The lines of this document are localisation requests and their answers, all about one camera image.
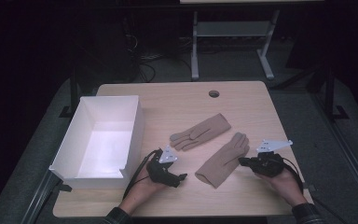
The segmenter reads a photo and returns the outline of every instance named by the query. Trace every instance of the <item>dark sleeve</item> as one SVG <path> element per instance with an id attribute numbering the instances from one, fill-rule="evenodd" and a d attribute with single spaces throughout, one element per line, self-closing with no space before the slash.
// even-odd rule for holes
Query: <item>dark sleeve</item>
<path id="1" fill-rule="evenodd" d="M 119 207 L 115 207 L 110 213 L 103 219 L 101 224 L 132 224 L 131 217 L 121 210 Z"/>
<path id="2" fill-rule="evenodd" d="M 319 214 L 312 203 L 302 203 L 292 209 L 297 224 L 326 224 L 327 222 Z"/>

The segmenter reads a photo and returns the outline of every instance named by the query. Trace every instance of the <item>beige glove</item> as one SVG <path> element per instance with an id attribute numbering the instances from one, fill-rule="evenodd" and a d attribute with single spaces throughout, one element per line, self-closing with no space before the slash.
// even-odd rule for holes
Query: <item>beige glove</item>
<path id="1" fill-rule="evenodd" d="M 196 126 L 182 132 L 171 135 L 171 146 L 176 150 L 188 150 L 207 142 L 231 128 L 222 114 L 217 114 Z"/>
<path id="2" fill-rule="evenodd" d="M 221 147 L 196 172 L 196 177 L 216 189 L 240 164 L 239 157 L 249 151 L 249 139 L 244 133 L 235 133 L 231 141 Z"/>

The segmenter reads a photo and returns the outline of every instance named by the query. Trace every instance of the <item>person's right hand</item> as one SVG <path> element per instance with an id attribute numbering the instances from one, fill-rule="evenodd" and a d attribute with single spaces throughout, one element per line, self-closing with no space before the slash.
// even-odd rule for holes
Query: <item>person's right hand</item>
<path id="1" fill-rule="evenodd" d="M 278 194 L 292 207 L 301 203 L 307 203 L 307 199 L 305 199 L 304 195 L 301 193 L 301 190 L 290 171 L 283 169 L 279 175 L 274 177 L 268 177 L 257 173 L 255 173 L 255 175 L 268 181 Z"/>
<path id="2" fill-rule="evenodd" d="M 145 203 L 154 194 L 167 188 L 164 184 L 153 182 L 149 177 L 146 167 L 147 164 L 138 174 L 135 184 L 130 189 L 126 198 L 118 206 L 130 216 L 138 206 Z"/>

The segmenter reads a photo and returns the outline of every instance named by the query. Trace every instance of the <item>open cardboard box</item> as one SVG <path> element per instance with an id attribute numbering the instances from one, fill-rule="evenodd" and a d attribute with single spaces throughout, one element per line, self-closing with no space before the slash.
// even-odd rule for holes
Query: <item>open cardboard box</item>
<path id="1" fill-rule="evenodd" d="M 81 97 L 49 170 L 73 189 L 124 189 L 140 162 L 144 127 L 138 96 Z"/>

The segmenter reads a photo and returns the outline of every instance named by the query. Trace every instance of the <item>round hole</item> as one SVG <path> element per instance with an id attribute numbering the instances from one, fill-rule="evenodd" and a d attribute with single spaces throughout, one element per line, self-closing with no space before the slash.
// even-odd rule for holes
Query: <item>round hole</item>
<path id="1" fill-rule="evenodd" d="M 218 91 L 209 91 L 209 96 L 212 98 L 219 97 L 220 93 Z"/>

